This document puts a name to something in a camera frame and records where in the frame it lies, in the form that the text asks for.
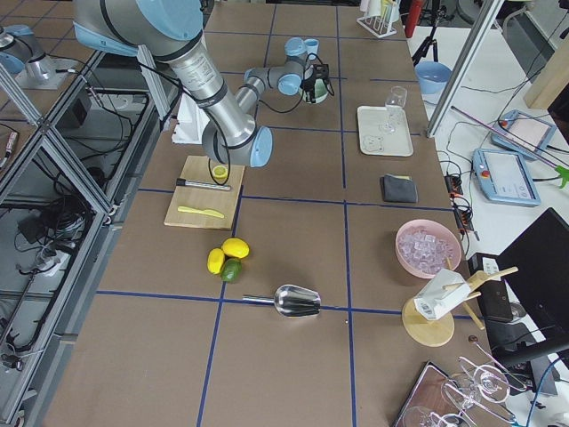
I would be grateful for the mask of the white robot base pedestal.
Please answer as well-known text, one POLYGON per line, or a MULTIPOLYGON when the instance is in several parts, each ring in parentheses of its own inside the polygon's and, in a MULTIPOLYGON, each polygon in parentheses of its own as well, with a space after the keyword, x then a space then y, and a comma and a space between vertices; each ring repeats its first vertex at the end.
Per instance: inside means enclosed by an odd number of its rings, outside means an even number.
POLYGON ((172 133, 174 144, 201 145, 203 133, 210 119, 185 93, 180 99, 176 125, 172 133))

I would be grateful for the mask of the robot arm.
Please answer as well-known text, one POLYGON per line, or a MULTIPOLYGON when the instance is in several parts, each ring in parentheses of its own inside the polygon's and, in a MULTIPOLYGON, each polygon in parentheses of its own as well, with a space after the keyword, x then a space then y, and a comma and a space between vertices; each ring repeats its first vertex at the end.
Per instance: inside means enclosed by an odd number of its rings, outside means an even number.
POLYGON ((207 156, 220 164, 263 167, 273 137, 250 110, 269 89, 315 102, 317 81, 330 83, 329 67, 317 56, 316 39, 293 37, 284 47, 284 65, 249 69, 233 94, 203 43, 203 9, 199 1, 78 1, 76 39, 94 50, 130 57, 146 46, 209 117, 202 135, 207 156))

